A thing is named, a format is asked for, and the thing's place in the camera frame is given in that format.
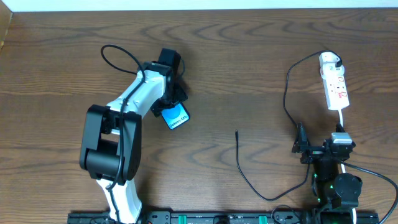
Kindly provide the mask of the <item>blue Galaxy smartphone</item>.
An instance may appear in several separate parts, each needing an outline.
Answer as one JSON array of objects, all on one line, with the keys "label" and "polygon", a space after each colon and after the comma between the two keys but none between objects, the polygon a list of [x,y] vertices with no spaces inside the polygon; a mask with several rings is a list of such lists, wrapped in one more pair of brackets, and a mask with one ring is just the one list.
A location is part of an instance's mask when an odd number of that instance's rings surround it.
[{"label": "blue Galaxy smartphone", "polygon": [[178,128],[190,119],[190,114],[182,103],[171,109],[163,110],[161,116],[171,130]]}]

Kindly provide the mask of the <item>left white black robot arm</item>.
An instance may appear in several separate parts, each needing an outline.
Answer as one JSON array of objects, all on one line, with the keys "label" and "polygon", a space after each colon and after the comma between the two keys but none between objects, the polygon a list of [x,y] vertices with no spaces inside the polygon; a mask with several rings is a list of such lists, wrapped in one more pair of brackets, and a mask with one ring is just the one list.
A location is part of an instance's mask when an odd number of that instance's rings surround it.
[{"label": "left white black robot arm", "polygon": [[141,163],[142,120],[148,112],[162,117],[169,129],[185,124],[188,96],[180,84],[185,63],[180,54],[162,49],[155,61],[139,63],[135,80],[107,105],[86,112],[79,165],[102,188],[110,206],[105,218],[137,223],[140,201],[134,177]]}]

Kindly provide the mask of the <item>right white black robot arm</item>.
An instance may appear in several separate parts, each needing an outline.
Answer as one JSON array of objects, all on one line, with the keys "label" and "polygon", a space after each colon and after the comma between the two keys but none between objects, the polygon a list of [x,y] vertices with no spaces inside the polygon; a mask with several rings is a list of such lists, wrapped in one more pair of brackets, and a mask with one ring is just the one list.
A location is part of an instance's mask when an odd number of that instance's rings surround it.
[{"label": "right white black robot arm", "polygon": [[339,164],[349,159],[355,143],[340,124],[321,146],[313,146],[302,123],[297,125],[293,153],[301,155],[302,164],[314,168],[313,191],[319,206],[308,212],[311,223],[353,223],[353,209],[359,205],[363,182],[361,178],[339,171]]}]

